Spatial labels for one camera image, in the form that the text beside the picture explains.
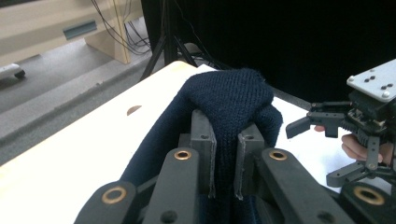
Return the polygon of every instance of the cable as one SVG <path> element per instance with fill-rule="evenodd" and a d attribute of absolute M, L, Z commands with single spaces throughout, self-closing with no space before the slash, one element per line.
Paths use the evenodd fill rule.
<path fill-rule="evenodd" d="M 108 32 L 108 34 L 114 39 L 114 40 L 116 40 L 119 44 L 121 44 L 122 46 L 124 46 L 125 48 L 127 48 L 129 51 L 131 51 L 133 54 L 142 54 L 143 52 L 139 52 L 139 51 L 136 51 L 135 49 L 134 49 L 134 47 L 129 43 L 129 41 L 127 41 L 127 40 L 125 40 L 108 22 L 107 22 L 107 20 L 105 19 L 105 17 L 103 16 L 103 14 L 102 14 L 102 11 L 101 11 L 101 9 L 99 8 L 99 6 L 97 5 L 97 2 L 96 2 L 96 0 L 91 0 L 92 1 L 92 4 L 94 5 L 94 7 L 96 8 L 96 11 L 98 12 L 98 14 L 99 14 L 99 16 L 101 17 L 101 19 L 102 19 L 102 21 L 103 21 L 103 23 L 104 23 L 104 25 L 105 25 L 105 27 L 106 27 L 106 30 L 107 30 L 107 32 Z M 113 34 L 111 34 L 111 32 L 110 32 L 110 29 L 114 32 L 114 34 L 116 34 L 120 39 L 121 39 L 121 41 L 123 42 L 121 42 L 121 41 L 119 41 Z"/>
<path fill-rule="evenodd" d="M 128 27 L 127 27 L 127 25 L 126 24 L 124 24 L 124 26 L 125 26 L 125 30 L 128 30 Z M 141 39 L 140 40 L 138 40 L 137 42 L 136 41 L 134 41 L 134 39 L 132 38 L 132 36 L 131 36 L 131 34 L 129 33 L 129 30 L 128 30 L 128 32 L 127 32 L 127 37 L 128 37 L 128 41 L 129 42 L 132 42 L 132 44 L 134 45 L 134 47 L 138 47 L 138 48 L 140 48 L 140 47 L 148 47 L 148 45 L 144 42 L 145 40 L 144 39 L 142 39 L 141 37 Z"/>
<path fill-rule="evenodd" d="M 216 64 L 215 64 L 215 61 L 216 61 L 216 60 L 213 59 L 212 56 L 209 54 L 209 52 L 206 50 L 206 48 L 205 48 L 204 44 L 202 43 L 201 39 L 200 39 L 199 36 L 195 33 L 195 29 L 194 29 L 194 27 L 192 26 L 192 24 L 184 17 L 183 10 L 181 9 L 181 7 L 180 7 L 180 5 L 178 4 L 177 0 L 174 0 L 174 1 L 175 1 L 175 4 L 176 4 L 178 10 L 180 11 L 181 19 L 182 19 L 183 21 L 185 21 L 185 22 L 190 26 L 190 28 L 191 28 L 191 30 L 192 30 L 192 34 L 195 36 L 195 38 L 198 40 L 199 44 L 202 46 L 202 48 L 203 48 L 205 54 L 207 55 L 207 57 L 208 57 L 208 59 L 209 59 L 209 63 L 213 63 L 214 65 L 216 65 Z"/>
<path fill-rule="evenodd" d="M 139 34 L 139 32 L 137 32 L 136 28 L 134 27 L 134 24 L 133 24 L 131 21 L 129 21 L 128 24 L 131 26 L 131 28 L 132 28 L 132 30 L 134 31 L 134 33 L 140 38 L 139 42 L 142 41 L 142 42 L 145 43 L 146 46 L 148 46 L 149 48 L 151 48 L 150 43 L 147 41 L 147 40 L 149 40 L 149 38 L 148 38 L 148 37 L 143 38 L 143 37 Z"/>
<path fill-rule="evenodd" d="M 139 40 L 139 41 L 137 41 L 137 42 L 134 42 L 134 40 L 133 40 L 133 38 L 131 37 L 131 35 L 129 34 L 129 33 L 127 33 L 127 38 L 128 38 L 128 43 L 133 43 L 133 46 L 134 46 L 134 48 L 133 48 L 133 54 L 135 54 L 135 55 L 143 55 L 143 54 L 146 54 L 147 52 L 149 52 L 150 51 L 150 48 L 148 48 L 148 49 L 146 49 L 146 50 L 144 50 L 144 51 L 140 51 L 140 50 L 138 50 L 138 49 L 136 49 L 136 48 L 143 48 L 143 47 L 147 47 L 147 45 L 146 44 L 144 44 L 144 42 L 142 41 L 142 40 Z"/>

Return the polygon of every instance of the black curtain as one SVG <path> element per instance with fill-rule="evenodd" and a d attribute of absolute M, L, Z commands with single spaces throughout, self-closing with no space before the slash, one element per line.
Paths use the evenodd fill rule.
<path fill-rule="evenodd" d="M 176 1 L 212 57 L 257 69 L 274 87 L 308 102 L 347 100 L 349 76 L 396 59 L 396 1 Z M 142 5 L 155 46 L 160 1 Z M 183 41 L 196 42 L 175 12 Z"/>

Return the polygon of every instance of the metal bolt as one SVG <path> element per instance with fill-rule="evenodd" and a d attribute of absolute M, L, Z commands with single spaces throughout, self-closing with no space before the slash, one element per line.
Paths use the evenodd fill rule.
<path fill-rule="evenodd" d="M 382 93 L 382 98 L 388 98 L 390 96 L 390 92 L 389 91 L 384 91 Z"/>

